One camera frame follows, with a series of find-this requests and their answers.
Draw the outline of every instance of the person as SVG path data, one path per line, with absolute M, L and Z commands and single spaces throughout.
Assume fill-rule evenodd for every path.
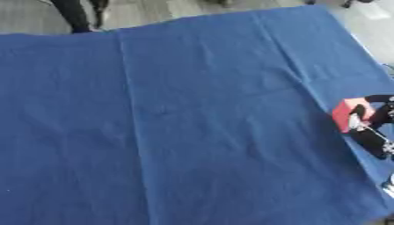
M 87 33 L 91 27 L 81 5 L 80 0 L 50 0 L 55 8 L 64 17 L 66 22 L 71 26 L 72 33 Z M 103 25 L 103 17 L 109 0 L 89 0 L 93 7 L 95 23 L 94 28 L 99 29 Z

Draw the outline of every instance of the blue cloth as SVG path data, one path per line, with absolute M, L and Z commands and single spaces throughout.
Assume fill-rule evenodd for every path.
M 339 133 L 393 82 L 323 8 L 0 37 L 0 224 L 362 224 L 391 170 Z

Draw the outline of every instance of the floor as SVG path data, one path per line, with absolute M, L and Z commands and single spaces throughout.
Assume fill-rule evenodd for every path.
M 0 0 L 0 33 L 59 34 L 69 28 L 47 0 Z M 350 10 L 339 7 L 343 0 L 318 0 L 380 63 L 394 64 L 394 1 L 356 3 Z M 91 9 L 84 2 L 87 11 Z M 111 17 L 105 29 L 146 25 L 182 18 L 229 11 L 269 9 L 303 5 L 302 0 L 233 0 L 230 7 L 203 0 L 113 0 Z

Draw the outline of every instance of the crease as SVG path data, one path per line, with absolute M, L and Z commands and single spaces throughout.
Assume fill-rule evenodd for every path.
M 274 37 L 273 33 L 274 32 L 269 32 L 270 29 L 268 27 L 268 25 L 264 24 L 264 20 L 260 19 L 259 15 L 257 14 L 253 14 L 254 18 L 258 21 L 258 23 L 260 25 L 262 25 L 268 32 L 266 32 L 266 35 L 268 35 L 273 43 L 275 44 L 275 46 L 278 49 L 278 53 L 284 58 L 285 62 L 288 64 L 288 66 L 290 67 L 290 69 L 292 71 L 295 71 L 295 73 L 298 73 L 300 75 L 303 74 L 303 71 L 301 69 L 299 69 L 299 66 L 296 65 L 296 63 L 294 62 L 294 60 L 292 60 L 291 56 L 288 55 L 288 53 L 284 50 L 283 46 L 281 45 L 281 43 Z M 330 77 L 330 80 L 338 80 L 341 79 L 342 77 L 340 76 L 334 76 L 334 77 Z M 298 77 L 298 79 L 295 79 L 295 81 L 297 82 L 297 85 L 293 85 L 290 88 L 302 88 L 306 94 L 309 96 L 309 98 L 313 101 L 313 103 L 316 105 L 317 109 L 320 110 L 322 113 L 327 114 L 327 112 L 325 111 L 326 105 L 318 100 L 318 94 L 312 90 L 312 88 L 310 88 L 309 86 L 307 86 L 307 83 L 314 83 L 316 81 L 324 81 L 324 80 L 328 80 L 329 77 L 324 77 L 324 78 L 319 78 L 319 79 L 312 79 L 312 80 L 302 80 L 301 77 Z M 362 169 L 362 172 L 364 174 L 364 176 L 368 179 L 369 184 L 371 185 L 371 188 L 374 188 L 374 190 L 376 190 L 376 195 L 379 196 L 381 203 L 385 206 L 385 208 L 389 208 L 388 204 L 386 203 L 386 201 L 384 200 L 383 195 L 381 194 L 381 192 L 379 192 L 380 190 L 376 188 L 376 183 L 374 182 L 374 179 L 371 177 L 371 175 L 368 173 L 367 169 L 364 166 L 364 163 L 360 160 L 360 158 L 355 154 L 355 149 L 353 149 L 349 143 L 345 140 L 345 138 L 343 136 L 341 136 L 339 138 L 339 140 L 341 140 L 341 142 L 344 144 L 344 146 L 348 147 L 348 150 L 351 152 L 352 156 L 354 157 L 355 162 L 360 166 L 360 168 Z
M 148 214 L 148 224 L 152 224 L 151 219 L 152 219 L 152 208 L 151 208 L 151 203 L 150 203 L 150 198 L 148 195 L 148 186 L 146 184 L 146 177 L 144 176 L 144 169 L 143 169 L 143 160 L 142 160 L 142 154 L 140 151 L 140 145 L 138 144 L 138 135 L 136 132 L 136 121 L 135 121 L 135 114 L 134 114 L 134 108 L 133 108 L 133 98 L 132 98 L 132 92 L 129 88 L 129 84 L 131 83 L 130 78 L 128 77 L 128 70 L 126 67 L 126 59 L 125 59 L 125 51 L 124 51 L 124 46 L 122 45 L 122 41 L 121 41 L 121 33 L 120 31 L 114 31 L 113 32 L 113 36 L 116 38 L 116 44 L 118 47 L 118 51 L 120 52 L 120 58 L 121 58 L 121 67 L 122 67 L 122 71 L 123 71 L 123 75 L 124 75 L 124 82 L 125 82 L 125 89 L 127 92 L 127 96 L 128 96 L 128 103 L 129 103 L 129 107 L 130 107 L 130 112 L 131 112 L 131 120 L 133 123 L 132 126 L 132 132 L 134 134 L 134 143 L 135 143 L 135 149 L 137 151 L 137 155 L 139 157 L 139 167 L 140 167 L 140 172 L 141 172 L 141 185 L 142 188 L 144 190 L 144 197 L 145 197 L 145 204 L 146 204 L 146 210 L 147 210 L 147 214 Z

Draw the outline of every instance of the red block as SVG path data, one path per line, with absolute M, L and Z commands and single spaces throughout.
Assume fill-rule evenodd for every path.
M 332 110 L 332 118 L 338 125 L 340 132 L 347 133 L 349 131 L 348 119 L 349 113 L 357 106 L 364 105 L 366 112 L 362 120 L 368 120 L 374 113 L 375 109 L 365 98 L 345 98 L 337 107 Z

